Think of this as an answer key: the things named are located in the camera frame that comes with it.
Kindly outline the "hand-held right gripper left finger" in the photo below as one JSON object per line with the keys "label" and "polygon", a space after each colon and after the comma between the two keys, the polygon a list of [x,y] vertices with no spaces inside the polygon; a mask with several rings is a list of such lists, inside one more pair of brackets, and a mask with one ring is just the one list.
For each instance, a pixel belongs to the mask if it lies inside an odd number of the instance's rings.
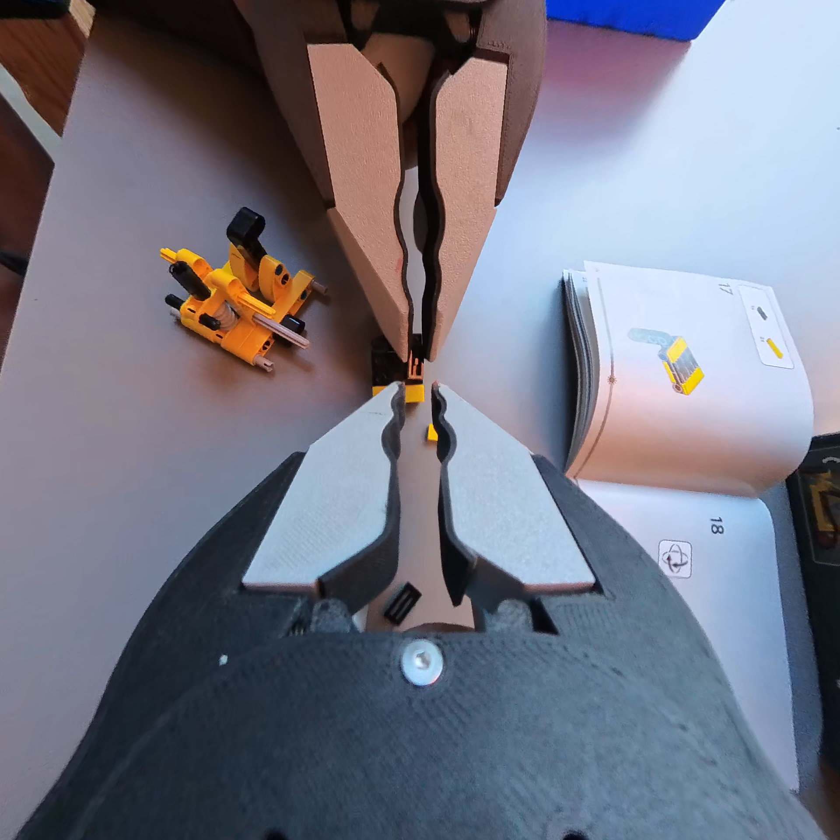
{"label": "hand-held right gripper left finger", "polygon": [[388,385],[303,456],[243,577],[254,592],[333,599],[351,614],[393,581],[405,386]]}

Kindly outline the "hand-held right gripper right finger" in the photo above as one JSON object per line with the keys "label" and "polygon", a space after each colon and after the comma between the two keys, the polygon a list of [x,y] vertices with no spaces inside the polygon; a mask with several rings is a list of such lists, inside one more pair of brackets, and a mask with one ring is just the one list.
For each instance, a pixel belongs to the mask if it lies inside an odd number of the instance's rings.
{"label": "hand-held right gripper right finger", "polygon": [[545,596],[592,593],[596,578],[533,452],[452,388],[433,387],[440,463],[437,521],[448,599],[477,627],[513,602],[555,627]]}

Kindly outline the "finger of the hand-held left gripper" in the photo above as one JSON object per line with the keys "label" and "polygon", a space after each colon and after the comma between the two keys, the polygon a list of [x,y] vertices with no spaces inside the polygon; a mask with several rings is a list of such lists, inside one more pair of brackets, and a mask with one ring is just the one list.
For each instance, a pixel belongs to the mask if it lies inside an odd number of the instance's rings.
{"label": "finger of the hand-held left gripper", "polygon": [[430,150],[438,233],[427,358],[435,361],[455,320],[496,215],[496,189],[508,67],[469,58],[434,94]]}
{"label": "finger of the hand-held left gripper", "polygon": [[406,362],[412,304],[397,232],[403,157],[396,90],[354,46],[308,46],[332,183],[329,220],[394,351]]}

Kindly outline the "small black yellow lego subassembly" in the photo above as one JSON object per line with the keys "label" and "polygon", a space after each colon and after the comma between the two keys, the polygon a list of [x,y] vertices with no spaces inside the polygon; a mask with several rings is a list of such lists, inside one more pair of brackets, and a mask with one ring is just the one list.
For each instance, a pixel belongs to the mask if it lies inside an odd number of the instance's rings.
{"label": "small black yellow lego subassembly", "polygon": [[404,384],[406,404],[425,401],[424,340],[421,333],[412,334],[407,361],[399,357],[385,336],[380,335],[372,341],[372,395],[378,395],[394,382]]}

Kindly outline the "black lego grille tile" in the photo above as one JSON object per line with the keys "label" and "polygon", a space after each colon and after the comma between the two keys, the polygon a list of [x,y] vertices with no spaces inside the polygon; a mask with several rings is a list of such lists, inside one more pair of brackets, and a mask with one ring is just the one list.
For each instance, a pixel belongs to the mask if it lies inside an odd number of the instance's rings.
{"label": "black lego grille tile", "polygon": [[422,593],[411,582],[406,582],[387,603],[383,617],[393,627],[399,627],[422,598]]}

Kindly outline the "yellow black lego vehicle assembly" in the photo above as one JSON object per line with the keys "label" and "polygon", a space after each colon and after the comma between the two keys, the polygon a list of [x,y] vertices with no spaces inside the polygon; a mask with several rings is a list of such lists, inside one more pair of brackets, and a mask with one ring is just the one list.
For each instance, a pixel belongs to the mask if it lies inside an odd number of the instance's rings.
{"label": "yellow black lego vehicle assembly", "polygon": [[185,328],[267,373],[275,366],[267,353],[276,340],[300,350],[310,346],[298,312],[310,295],[328,289],[301,269],[292,275],[268,255],[259,237],[266,220],[242,206],[226,229],[228,260],[214,268],[187,248],[162,248],[171,277],[185,298],[167,295],[165,302]]}

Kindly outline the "open lego instruction booklet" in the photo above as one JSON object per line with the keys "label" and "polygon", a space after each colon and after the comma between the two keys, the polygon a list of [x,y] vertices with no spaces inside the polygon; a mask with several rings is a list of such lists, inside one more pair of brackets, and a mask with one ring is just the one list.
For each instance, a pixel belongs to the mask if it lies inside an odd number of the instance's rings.
{"label": "open lego instruction booklet", "polygon": [[800,786],[774,525],[812,393],[771,287],[586,261],[562,292],[578,385],[565,472],[653,558],[782,780]]}

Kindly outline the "black lego box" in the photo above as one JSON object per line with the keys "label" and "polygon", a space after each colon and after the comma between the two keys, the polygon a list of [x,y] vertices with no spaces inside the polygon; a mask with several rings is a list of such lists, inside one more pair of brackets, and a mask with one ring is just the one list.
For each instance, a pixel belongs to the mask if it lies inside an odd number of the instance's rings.
{"label": "black lego box", "polygon": [[839,771],[839,433],[815,436],[785,482],[822,701],[821,753]]}

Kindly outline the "blue plastic bin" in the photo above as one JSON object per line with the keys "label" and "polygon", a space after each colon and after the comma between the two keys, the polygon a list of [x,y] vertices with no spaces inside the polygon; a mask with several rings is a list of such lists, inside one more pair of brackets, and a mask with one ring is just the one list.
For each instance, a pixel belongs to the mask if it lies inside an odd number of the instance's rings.
{"label": "blue plastic bin", "polygon": [[723,1],[546,1],[547,17],[633,35],[689,42]]}

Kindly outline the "wooden cabinet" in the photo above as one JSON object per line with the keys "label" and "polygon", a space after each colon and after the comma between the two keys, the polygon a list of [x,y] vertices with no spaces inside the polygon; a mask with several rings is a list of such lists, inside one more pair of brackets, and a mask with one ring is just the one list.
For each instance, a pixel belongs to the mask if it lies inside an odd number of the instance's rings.
{"label": "wooden cabinet", "polygon": [[2,67],[61,136],[95,16],[86,1],[2,1]]}

